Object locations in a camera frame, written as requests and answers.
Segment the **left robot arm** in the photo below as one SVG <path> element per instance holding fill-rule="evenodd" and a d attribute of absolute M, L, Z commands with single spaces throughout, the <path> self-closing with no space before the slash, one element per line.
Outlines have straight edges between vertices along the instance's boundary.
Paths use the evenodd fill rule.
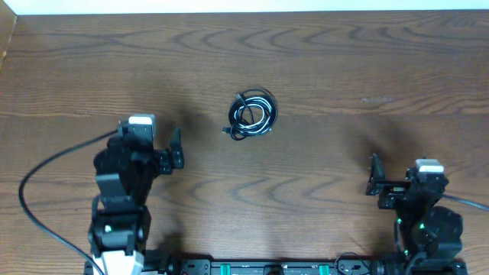
<path fill-rule="evenodd" d="M 94 267 L 105 274 L 144 270 L 151 214 L 146 206 L 154 179 L 184 168 L 180 129 L 169 147 L 156 150 L 147 125 L 118 127 L 94 158 L 100 195 L 92 202 L 88 239 Z"/>

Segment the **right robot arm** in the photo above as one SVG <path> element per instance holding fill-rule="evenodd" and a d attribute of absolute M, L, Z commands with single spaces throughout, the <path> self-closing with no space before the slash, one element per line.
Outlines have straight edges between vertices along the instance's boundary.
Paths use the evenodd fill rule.
<path fill-rule="evenodd" d="M 374 154 L 370 171 L 365 194 L 378 197 L 379 209 L 396 212 L 397 251 L 373 260 L 369 273 L 466 274 L 466 263 L 456 258 L 462 250 L 463 218 L 436 205 L 449 183 L 444 166 L 437 159 L 417 159 L 402 180 L 389 180 Z"/>

